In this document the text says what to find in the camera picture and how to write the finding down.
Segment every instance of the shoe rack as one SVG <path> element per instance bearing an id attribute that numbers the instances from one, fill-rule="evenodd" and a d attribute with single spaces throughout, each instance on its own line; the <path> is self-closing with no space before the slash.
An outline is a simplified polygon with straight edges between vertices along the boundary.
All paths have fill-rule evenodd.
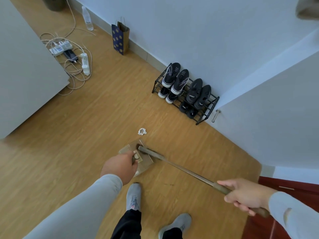
<path id="1" fill-rule="evenodd" d="M 152 93 L 158 93 L 160 91 L 160 89 L 163 87 L 162 86 L 162 79 L 164 78 L 164 74 L 165 74 L 168 67 L 166 67 L 166 69 L 162 72 L 162 74 L 155 80 Z M 183 90 L 181 92 L 181 94 L 178 96 L 177 100 L 172 103 L 172 105 L 174 105 L 176 108 L 179 108 L 181 103 L 186 100 L 186 95 L 187 95 L 187 92 L 188 92 L 192 82 L 193 82 L 193 80 L 189 79 L 188 83 L 185 86 L 185 90 Z M 213 94 L 211 94 L 211 96 L 208 99 L 208 101 L 206 102 L 204 108 L 199 110 L 197 115 L 193 118 L 193 120 L 196 122 L 196 125 L 202 123 L 203 121 L 205 121 L 209 118 L 209 116 L 213 112 L 218 100 L 219 100 L 219 96 L 216 97 Z"/>

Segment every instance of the shopping bag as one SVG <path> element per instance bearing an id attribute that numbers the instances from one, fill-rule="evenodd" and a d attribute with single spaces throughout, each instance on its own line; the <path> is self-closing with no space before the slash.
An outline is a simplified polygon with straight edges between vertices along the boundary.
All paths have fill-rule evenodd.
<path id="1" fill-rule="evenodd" d="M 129 36 L 130 29 L 122 22 L 117 22 L 117 26 L 112 24 L 113 46 L 121 55 L 129 49 Z"/>

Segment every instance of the plastic water bottle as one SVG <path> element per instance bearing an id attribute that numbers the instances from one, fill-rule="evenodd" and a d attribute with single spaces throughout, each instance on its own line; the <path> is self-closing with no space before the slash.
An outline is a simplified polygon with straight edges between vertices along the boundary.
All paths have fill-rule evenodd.
<path id="1" fill-rule="evenodd" d="M 93 31 L 94 27 L 91 21 L 91 17 L 85 6 L 82 6 L 82 15 L 84 18 L 84 22 L 86 25 L 87 30 Z"/>

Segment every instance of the shoe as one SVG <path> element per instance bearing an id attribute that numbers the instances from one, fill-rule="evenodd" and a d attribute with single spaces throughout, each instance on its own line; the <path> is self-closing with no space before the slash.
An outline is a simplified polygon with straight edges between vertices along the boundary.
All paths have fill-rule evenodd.
<path id="1" fill-rule="evenodd" d="M 198 113 L 198 110 L 196 110 L 195 108 L 191 107 L 187 112 L 186 115 L 188 116 L 188 118 L 193 119 Z"/>
<path id="2" fill-rule="evenodd" d="M 186 96 L 186 101 L 189 104 L 194 104 L 200 95 L 200 91 L 202 90 L 203 81 L 202 79 L 194 80 L 189 88 L 189 91 Z"/>
<path id="3" fill-rule="evenodd" d="M 181 65 L 179 63 L 171 64 L 162 79 L 162 85 L 166 88 L 170 88 L 177 76 L 178 72 L 181 70 Z"/>
<path id="4" fill-rule="evenodd" d="M 175 95 L 178 95 L 184 86 L 186 85 L 189 79 L 189 72 L 186 69 L 183 69 L 175 78 L 175 82 L 171 88 L 171 92 Z"/>
<path id="5" fill-rule="evenodd" d="M 190 105 L 189 105 L 186 101 L 183 101 L 183 102 L 180 104 L 179 110 L 180 110 L 180 112 L 182 112 L 182 113 L 186 113 L 189 108 L 190 108 Z"/>
<path id="6" fill-rule="evenodd" d="M 165 87 L 162 87 L 162 88 L 159 90 L 159 97 L 160 97 L 160 98 L 165 98 L 168 94 L 169 94 L 169 89 L 167 89 L 167 88 L 165 88 Z"/>
<path id="7" fill-rule="evenodd" d="M 172 224 L 164 226 L 162 229 L 160 229 L 159 239 L 163 238 L 165 231 L 168 231 L 172 228 L 181 229 L 181 232 L 184 235 L 185 232 L 189 229 L 191 223 L 192 223 L 192 217 L 189 214 L 187 214 L 187 213 L 180 214 L 178 217 L 176 217 L 176 219 L 173 221 Z"/>
<path id="8" fill-rule="evenodd" d="M 174 101 L 176 101 L 177 98 L 178 98 L 178 95 L 175 95 L 172 92 L 170 92 L 168 96 L 166 96 L 165 100 L 167 101 L 167 103 L 172 104 Z"/>
<path id="9" fill-rule="evenodd" d="M 205 102 L 209 99 L 211 96 L 212 88 L 210 85 L 205 85 L 199 95 L 199 98 L 194 103 L 194 107 L 198 110 L 202 109 L 205 105 Z"/>
<path id="10" fill-rule="evenodd" d="M 138 210 L 141 211 L 141 185 L 139 183 L 133 183 L 129 187 L 126 194 L 126 210 Z"/>

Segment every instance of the hand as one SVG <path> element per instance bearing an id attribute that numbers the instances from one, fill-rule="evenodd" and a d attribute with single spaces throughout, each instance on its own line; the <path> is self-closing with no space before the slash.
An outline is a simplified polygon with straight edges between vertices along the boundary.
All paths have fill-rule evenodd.
<path id="1" fill-rule="evenodd" d="M 128 151 L 111 157 L 104 163 L 100 177 L 106 174 L 114 174 L 120 177 L 123 185 L 128 184 L 138 169 L 138 161 L 135 160 L 132 164 L 132 156 L 134 156 L 134 153 Z"/>
<path id="2" fill-rule="evenodd" d="M 224 197 L 228 203 L 234 203 L 236 207 L 242 211 L 248 212 L 249 215 L 256 215 L 249 208 L 265 208 L 269 211 L 268 202 L 273 193 L 277 190 L 269 187 L 253 183 L 246 179 L 229 179 L 217 181 L 223 186 L 232 187 L 233 191 Z"/>

